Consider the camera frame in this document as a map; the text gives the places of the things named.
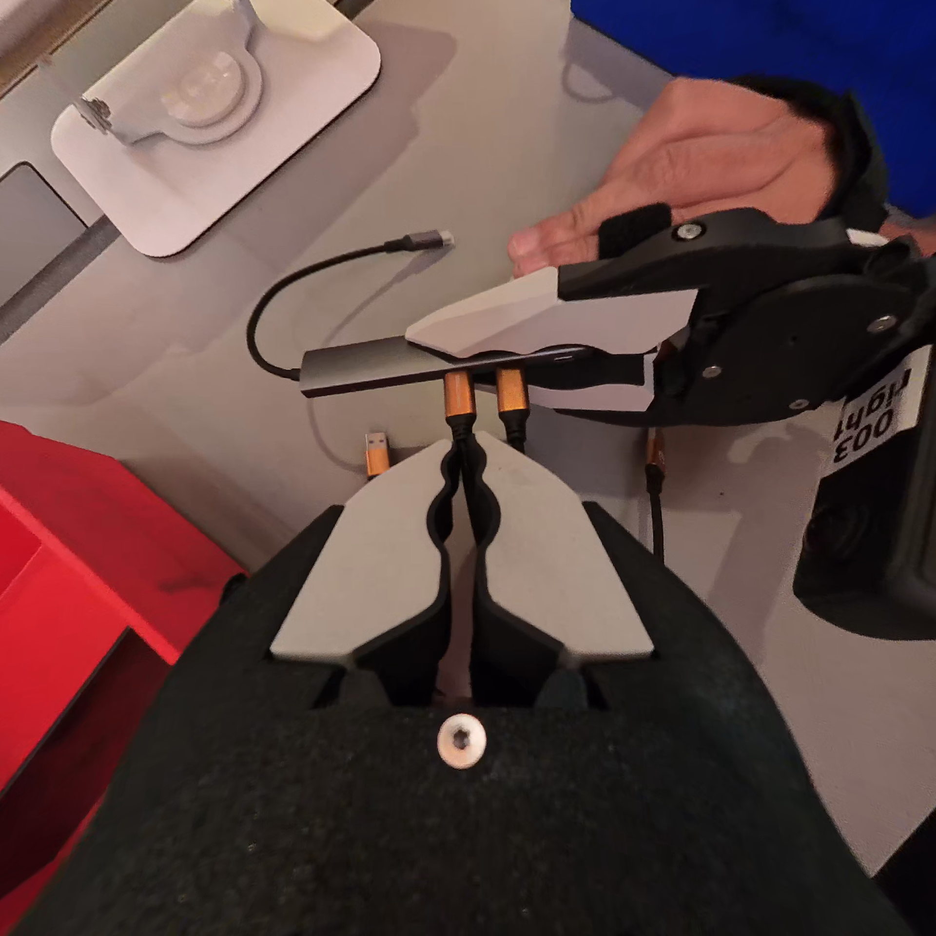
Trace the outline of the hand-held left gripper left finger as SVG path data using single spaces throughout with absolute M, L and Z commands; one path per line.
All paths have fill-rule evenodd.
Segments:
M 447 597 L 456 454 L 436 441 L 347 502 L 273 638 L 275 659 L 351 662 Z

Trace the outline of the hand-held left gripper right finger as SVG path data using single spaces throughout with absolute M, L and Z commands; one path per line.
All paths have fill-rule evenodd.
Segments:
M 573 667 L 645 659 L 652 639 L 579 495 L 487 431 L 472 439 L 481 597 Z

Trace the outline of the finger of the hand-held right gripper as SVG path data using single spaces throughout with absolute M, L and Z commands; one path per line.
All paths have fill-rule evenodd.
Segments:
M 412 323 L 404 336 L 457 358 L 566 345 L 640 355 L 686 326 L 696 295 L 683 288 L 562 299 L 558 269 L 547 267 L 439 308 Z
M 532 403 L 555 411 L 644 413 L 654 400 L 653 355 L 594 355 L 527 371 Z

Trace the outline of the black cable orange plugs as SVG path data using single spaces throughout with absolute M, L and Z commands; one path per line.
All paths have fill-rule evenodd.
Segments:
M 378 571 L 389 574 L 378 611 L 388 612 L 378 634 L 355 651 L 358 666 L 373 673 L 396 706 L 430 706 L 455 623 L 452 501 L 465 443 L 472 436 L 476 402 L 472 378 L 462 371 L 443 378 L 449 439 L 436 442 L 371 481 L 379 494 L 367 509 L 377 523 Z
M 506 431 L 507 444 L 525 453 L 530 398 L 524 373 L 517 367 L 500 367 L 495 374 L 497 407 L 500 423 Z M 664 530 L 662 491 L 666 476 L 661 428 L 650 427 L 646 433 L 645 483 L 651 513 L 652 552 L 664 560 Z

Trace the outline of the grey USB hub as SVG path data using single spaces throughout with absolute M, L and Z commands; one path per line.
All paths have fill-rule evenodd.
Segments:
M 467 358 L 457 358 L 450 354 L 411 343 L 402 335 L 313 348 L 304 354 L 301 365 L 296 367 L 279 366 L 262 354 L 256 342 L 262 314 L 287 286 L 315 272 L 368 256 L 448 249 L 454 244 L 454 236 L 448 230 L 415 231 L 378 245 L 338 254 L 283 276 L 261 296 L 250 314 L 245 330 L 250 356 L 263 371 L 280 378 L 298 382 L 300 391 L 305 396 L 318 398 L 332 394 L 429 382 L 460 371 L 474 376 L 493 372 L 501 366 L 552 366 L 594 355 L 594 349 L 588 346 L 556 345 L 528 354 L 487 350 Z

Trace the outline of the red storage bin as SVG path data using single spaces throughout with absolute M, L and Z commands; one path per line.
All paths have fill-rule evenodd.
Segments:
M 170 667 L 241 578 L 119 461 L 2 422 L 2 933 L 65 862 Z

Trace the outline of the blue storage bin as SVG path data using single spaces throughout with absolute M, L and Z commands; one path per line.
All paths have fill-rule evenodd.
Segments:
M 576 1 L 581 21 L 672 74 L 809 80 L 861 103 L 889 200 L 934 215 L 934 1 Z

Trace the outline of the grey desk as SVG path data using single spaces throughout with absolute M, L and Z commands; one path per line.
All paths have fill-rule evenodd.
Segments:
M 666 81 L 567 2 L 351 10 L 382 54 L 364 100 L 191 249 L 118 237 L 2 342 L 2 418 L 124 461 L 250 569 L 359 488 L 368 431 L 401 452 L 447 433 L 437 383 L 311 401 L 264 374 L 244 346 L 261 294 L 408 230 L 455 236 L 287 289 L 259 342 L 293 366 L 505 281 L 510 233 L 588 193 Z M 792 595 L 837 412 L 667 431 L 665 558 L 754 661 L 874 873 L 934 806 L 934 644 L 845 632 Z

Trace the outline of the person's right hand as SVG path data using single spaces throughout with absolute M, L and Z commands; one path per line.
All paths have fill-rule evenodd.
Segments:
M 786 223 L 817 219 L 840 177 L 833 128 L 731 83 L 675 77 L 644 113 L 594 191 L 515 231 L 514 277 L 598 258 L 601 225 L 664 203 L 672 220 L 753 207 Z

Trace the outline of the white stand with black board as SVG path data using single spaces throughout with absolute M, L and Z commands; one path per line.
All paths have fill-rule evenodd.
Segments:
M 2 171 L 188 248 L 378 80 L 334 2 L 2 2 Z

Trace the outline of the person's dark trousers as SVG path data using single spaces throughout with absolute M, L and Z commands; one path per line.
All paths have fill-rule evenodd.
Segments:
M 935 933 L 935 812 L 874 875 L 914 933 Z

